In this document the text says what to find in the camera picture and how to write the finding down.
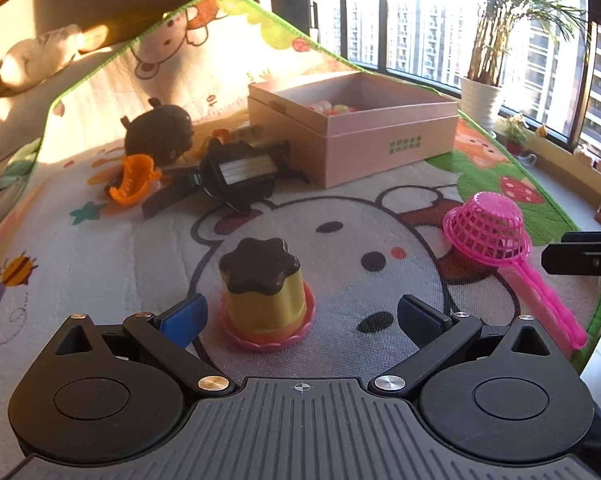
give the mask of green mat border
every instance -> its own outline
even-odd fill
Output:
[[[132,45],[137,44],[146,35],[150,34],[153,30],[156,30],[165,20],[168,20],[168,19],[172,18],[174,15],[178,14],[179,12],[182,12],[184,9],[187,9],[188,7],[191,7],[192,5],[195,5],[196,3],[200,2],[200,1],[202,1],[202,0],[192,0],[192,1],[184,4],[183,6],[179,7],[178,9],[173,10],[172,12],[169,12],[162,20],[160,20],[159,22],[157,22],[154,25],[152,25],[152,27],[148,28],[148,30],[146,30],[145,32],[143,32],[142,34],[140,34],[139,36],[137,36],[133,40],[130,40],[118,52],[114,53],[113,56],[111,56],[109,59],[107,59],[106,61],[104,61],[96,69],[94,69],[90,73],[88,73],[84,78],[82,78],[80,81],[78,81],[75,85],[73,85],[69,89],[65,90],[62,94],[60,94],[58,97],[56,97],[54,99],[54,101],[52,102],[52,104],[50,106],[50,109],[49,109],[49,111],[47,113],[47,118],[45,119],[45,127],[44,127],[44,130],[43,130],[42,136],[40,138],[40,146],[42,147],[42,144],[43,144],[44,139],[45,139],[45,135],[47,133],[47,124],[48,124],[48,121],[49,121],[50,114],[52,113],[52,110],[56,107],[56,105],[58,105],[58,103],[60,101],[62,101],[62,99],[65,96],[67,96],[69,93],[73,92],[77,87],[79,87],[80,85],[82,85],[82,83],[84,83],[85,81],[87,81],[90,77],[94,76],[100,69],[104,68],[109,63],[111,63],[112,61],[114,61],[117,57],[119,57],[123,53],[127,52]],[[379,75],[379,76],[385,76],[384,74],[378,74],[376,72],[372,72],[370,70],[366,70],[366,69],[364,69],[364,68],[362,68],[360,66],[357,66],[356,64],[350,62],[349,60],[344,59],[341,56],[338,56],[338,54],[334,54],[333,52],[330,52],[329,50],[327,50],[325,47],[321,46],[320,44],[314,43],[314,41],[311,38],[309,38],[306,34],[302,33],[301,31],[299,31],[298,29],[296,29],[295,27],[293,27],[289,23],[285,22],[282,18],[280,18],[276,14],[274,14],[272,12],[269,12],[267,10],[264,10],[263,7],[261,7],[257,2],[255,2],[253,0],[242,0],[242,1],[244,1],[244,3],[252,6],[254,9],[258,10],[259,12],[264,13],[267,17],[269,17],[270,19],[274,20],[281,27],[287,29],[288,31],[292,32],[293,34],[297,34],[299,38],[303,38],[304,40],[306,40],[312,46],[312,48],[314,50],[322,52],[323,54],[327,54],[328,56],[330,56],[330,57],[332,57],[334,59],[337,59],[338,61],[340,61],[344,65],[349,66],[350,68],[352,68],[354,70],[359,70],[361,72],[365,72],[365,73],[369,73],[369,74],[374,74],[374,75]],[[401,81],[401,80],[398,80],[398,81],[400,81],[400,82],[402,82],[404,84],[411,85],[411,86],[416,86],[418,88],[426,89],[426,90],[434,92],[435,94],[438,94],[440,96],[444,96],[444,94],[442,94],[442,92],[439,92],[437,89],[432,88],[430,86],[416,84],[416,83],[411,83],[411,82],[408,82],[408,81]],[[475,121],[473,121],[471,118],[469,118],[461,110],[459,110],[458,113],[459,113],[460,117],[464,118],[469,124],[471,124],[472,128],[474,128],[475,130],[477,130],[478,132],[480,132],[482,135],[484,135],[485,137],[487,137],[490,140],[490,142],[493,142],[494,145],[496,145],[496,147],[501,151],[501,153],[503,153],[509,159],[509,161],[512,164],[514,164],[517,168],[519,168],[522,171],[522,173],[525,174],[525,176],[528,177],[528,179],[530,181],[532,181],[532,183],[534,184],[534,186],[536,186],[536,189],[539,192],[541,192],[542,195],[543,195],[543,197],[556,209],[556,211],[558,211],[558,214],[563,218],[563,220],[571,228],[571,230],[573,230],[573,231],[580,231],[580,229],[573,223],[573,221],[571,220],[571,218],[569,218],[569,216],[567,215],[567,213],[565,213],[564,210],[554,201],[554,199],[547,194],[547,192],[545,191],[545,189],[538,183],[538,181],[531,174],[529,174],[520,165],[520,163],[518,162],[518,160],[516,160],[516,158],[514,158],[511,155],[511,153],[509,153],[504,148],[504,146],[502,146],[497,140],[493,139],[490,135],[488,135],[487,132],[484,129],[482,129],[478,124],[475,123]],[[34,160],[34,163],[32,165],[32,169],[31,169],[30,173],[27,176],[26,184],[24,184],[24,186],[21,187],[20,192],[18,193],[18,195],[14,199],[14,205],[19,201],[19,199],[21,198],[21,196],[23,195],[23,193],[25,193],[25,191],[29,188],[29,183],[31,181],[31,176],[34,173],[34,170],[36,169],[36,167],[38,166],[39,153],[40,153],[40,150],[36,154],[36,159]],[[582,350],[580,350],[578,352],[575,352],[573,354],[573,356],[571,357],[571,364],[573,365],[573,367],[576,369],[576,371],[578,373],[580,373],[580,372],[583,371],[584,366],[587,364],[587,361],[591,357],[591,354],[593,353],[593,350],[594,350],[594,348],[596,346],[596,343],[598,342],[598,340],[600,338],[600,329],[601,329],[601,293],[600,293],[600,298],[599,298],[599,302],[598,302],[598,305],[596,307],[596,310],[595,310],[595,312],[593,314],[593,317],[591,318],[591,320],[589,322],[589,326],[587,327],[587,334],[589,336],[589,343],[587,344],[587,346],[585,348],[583,348]]]

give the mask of floor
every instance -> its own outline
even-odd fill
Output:
[[[565,210],[583,231],[599,231],[601,225],[594,220],[594,206],[564,186],[553,174],[537,166],[527,170],[538,180],[553,199]],[[581,375],[589,386],[593,399],[601,408],[601,337],[596,349]]]

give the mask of play mat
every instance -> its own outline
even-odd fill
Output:
[[[210,121],[232,128],[247,120],[250,82],[352,69],[251,0],[196,0],[56,100],[29,183],[0,226],[0,476],[22,457],[7,420],[10,394],[75,312],[118,324],[134,312],[162,312],[197,291],[208,300],[210,320],[189,350],[236,381],[248,375],[368,381],[416,350],[395,320],[403,294],[499,325],[537,301],[515,272],[467,261],[442,234],[445,213],[479,190],[519,203],[536,269],[544,245],[575,228],[468,120],[458,124],[453,153],[328,190],[282,181],[248,217],[199,192],[143,220],[138,207],[121,209],[105,196],[104,184],[120,168],[120,118],[149,110],[149,98],[189,111],[201,124],[196,148]],[[283,352],[249,353],[218,326],[218,260],[245,237],[286,240],[316,296],[314,328]],[[594,342],[601,283],[545,278]],[[571,357],[578,369],[590,351]]]

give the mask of black circular disc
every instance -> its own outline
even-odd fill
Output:
[[[180,421],[184,397],[169,375],[93,352],[39,362],[15,389],[8,416],[29,451],[75,464],[115,462],[155,446]]]
[[[474,400],[488,415],[504,420],[525,420],[540,415],[549,405],[549,396],[537,384],[502,377],[479,384]]]
[[[98,420],[120,412],[130,391],[123,384],[102,377],[80,379],[65,384],[56,392],[54,404],[59,412],[78,420]]]
[[[442,439],[484,460],[537,463],[570,452],[593,420],[569,363],[535,355],[459,364],[425,383],[419,407]]]

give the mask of metal screw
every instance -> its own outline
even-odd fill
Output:
[[[229,386],[229,380],[219,375],[208,375],[198,381],[198,387],[208,392],[219,392]]]
[[[397,392],[405,387],[405,380],[396,375],[381,375],[380,377],[376,378],[374,384],[379,390],[385,390],[386,392]]]

